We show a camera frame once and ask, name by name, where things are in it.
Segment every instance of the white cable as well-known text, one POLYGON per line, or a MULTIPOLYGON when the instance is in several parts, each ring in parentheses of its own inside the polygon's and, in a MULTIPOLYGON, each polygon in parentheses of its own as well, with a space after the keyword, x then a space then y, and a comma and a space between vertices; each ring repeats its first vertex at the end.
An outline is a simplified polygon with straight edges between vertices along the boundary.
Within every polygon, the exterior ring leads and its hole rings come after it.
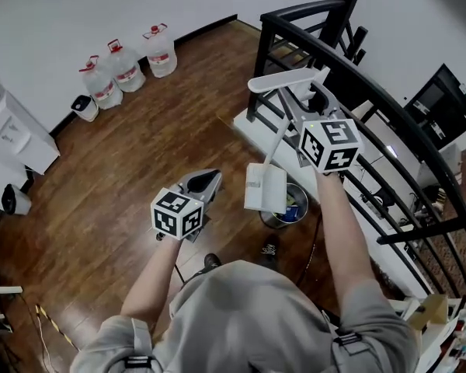
POLYGON ((41 320, 40 320, 40 317, 37 315, 37 319, 38 319, 38 326, 40 327, 40 338, 41 338, 41 342, 43 343, 43 347, 45 348, 45 351, 47 352, 47 356, 48 356, 48 364, 50 365, 50 368, 55 372, 57 373, 57 371, 54 369, 54 366, 52 365, 52 360, 50 359, 50 352, 48 352, 48 348, 47 348, 47 345, 45 344, 45 340, 43 339, 43 330, 41 329, 41 320))

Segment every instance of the white cube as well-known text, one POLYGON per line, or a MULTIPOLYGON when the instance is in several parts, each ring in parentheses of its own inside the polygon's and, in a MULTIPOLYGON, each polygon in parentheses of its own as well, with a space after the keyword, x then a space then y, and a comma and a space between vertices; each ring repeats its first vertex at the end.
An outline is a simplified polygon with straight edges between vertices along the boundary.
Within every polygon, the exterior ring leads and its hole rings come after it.
POLYGON ((299 150, 320 173, 348 169, 363 150, 352 119, 304 122, 299 150))
POLYGON ((203 202, 162 188, 151 203, 155 230, 181 240, 202 227, 203 202))

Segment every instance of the yellow and black tape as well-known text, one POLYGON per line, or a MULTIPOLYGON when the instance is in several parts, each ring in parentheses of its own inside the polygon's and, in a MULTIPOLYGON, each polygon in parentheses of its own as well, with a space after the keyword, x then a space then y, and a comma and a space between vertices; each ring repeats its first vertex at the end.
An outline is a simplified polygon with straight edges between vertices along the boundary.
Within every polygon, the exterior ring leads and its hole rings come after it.
POLYGON ((64 336, 67 342, 70 343, 76 350, 79 350, 79 348, 77 348, 75 344, 72 342, 72 340, 62 332, 62 330, 59 328, 59 325, 55 323, 54 320, 50 316, 48 316, 48 314, 45 312, 45 310, 40 305, 36 304, 35 308, 37 309, 37 316, 39 318, 40 318, 40 314, 43 315, 45 318, 47 318, 48 322, 52 324, 54 329, 56 329, 62 336, 64 336))

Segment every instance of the gray shirt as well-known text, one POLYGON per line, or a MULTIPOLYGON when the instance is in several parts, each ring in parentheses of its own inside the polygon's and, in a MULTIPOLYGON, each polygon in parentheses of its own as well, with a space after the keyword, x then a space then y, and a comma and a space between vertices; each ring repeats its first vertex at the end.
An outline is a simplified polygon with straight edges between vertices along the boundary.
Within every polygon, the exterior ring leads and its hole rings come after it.
POLYGON ((341 333, 362 340, 338 346, 327 319, 285 276, 236 261, 194 278, 169 307, 171 325, 151 344, 142 321, 107 319, 75 358, 71 372, 122 372, 124 358, 148 355, 166 372, 414 371, 418 350, 376 281, 343 300, 341 333))

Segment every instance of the black metal railing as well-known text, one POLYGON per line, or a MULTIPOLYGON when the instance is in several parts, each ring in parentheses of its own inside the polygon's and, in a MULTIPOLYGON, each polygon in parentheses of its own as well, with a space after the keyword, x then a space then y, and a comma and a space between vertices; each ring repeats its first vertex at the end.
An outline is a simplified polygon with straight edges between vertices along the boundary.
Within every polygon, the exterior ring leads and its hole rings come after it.
MULTIPOLYGON (((323 2, 296 5, 288 9, 281 9, 262 15, 261 21, 263 23, 263 28, 259 41, 259 52, 257 55, 254 77, 266 74, 266 67, 269 63, 275 64, 281 71, 304 66, 314 66, 316 68, 326 66, 330 68, 332 74, 337 77, 342 76, 347 81, 351 81, 373 104, 374 109, 381 111, 393 123, 394 127, 400 132, 402 140, 407 148, 414 152, 414 155, 419 161, 424 161, 429 166, 429 169, 436 177, 439 185, 444 189, 447 198, 450 200, 457 213, 457 217, 453 220, 442 222, 441 217, 433 207, 431 201, 406 168, 390 153, 383 142, 381 142, 362 120, 359 120, 350 110, 341 106, 343 112, 348 117, 354 119, 361 134, 383 154, 409 185, 421 204, 424 205, 433 224, 423 227, 390 184, 362 155, 358 158, 357 163, 362 166, 363 170, 365 170, 385 192, 387 192, 388 196, 397 204, 400 211, 407 217, 414 229, 409 232, 403 232, 399 223, 390 216, 388 211, 373 197, 371 192, 352 173, 344 171, 343 175, 373 205, 381 217, 388 222, 397 234, 387 235, 376 222, 375 218, 371 217, 367 210, 362 207, 361 203, 348 194, 350 203, 378 232, 380 236, 378 243, 389 245, 397 253, 427 294, 431 293, 428 284, 421 278, 417 269, 405 258, 404 254, 401 253, 396 243, 404 242, 409 247, 410 253, 421 266, 426 276, 430 279, 435 290, 439 293, 446 293, 446 289, 442 287, 438 277, 432 272, 431 267, 423 260, 422 256, 416 251, 416 248, 412 244, 415 240, 423 240, 433 256, 433 260, 440 267, 442 275, 445 276, 452 293, 454 296, 460 297, 461 293, 456 286, 456 282, 452 278, 449 270, 445 267, 445 262, 440 258, 436 251, 435 244, 430 237, 434 235, 441 235, 443 237, 443 242, 447 244, 450 250, 450 258, 456 263, 466 286, 466 269, 457 247, 450 236, 450 232, 452 231, 464 229, 466 232, 466 203, 461 196, 461 189, 457 184, 454 174, 450 171, 448 165, 440 156, 440 153, 431 140, 387 92, 374 80, 361 73, 353 63, 359 56, 360 45, 367 33, 364 28, 359 28, 356 33, 352 33, 350 29, 349 17, 355 1, 356 0, 326 0, 323 2), (306 29, 302 29, 291 23, 291 21, 313 16, 321 12, 329 13, 323 23, 310 26, 306 29), (345 29, 349 37, 349 44, 345 46, 344 43, 341 43, 341 45, 344 46, 343 51, 345 56, 343 57, 336 52, 335 47, 339 44, 339 40, 342 39, 342 34, 345 29), (312 35, 316 30, 321 30, 319 38, 312 35), (276 56, 275 50, 286 46, 290 46, 292 51, 282 57, 276 56)), ((273 111, 278 117, 283 117, 283 111, 270 102, 272 95, 272 92, 264 95, 251 93, 247 118, 250 121, 258 119, 270 130, 276 132, 276 125, 271 123, 258 111, 259 105, 262 104, 273 111)), ((285 137, 284 140, 289 146, 297 149, 297 146, 291 139, 285 137)))

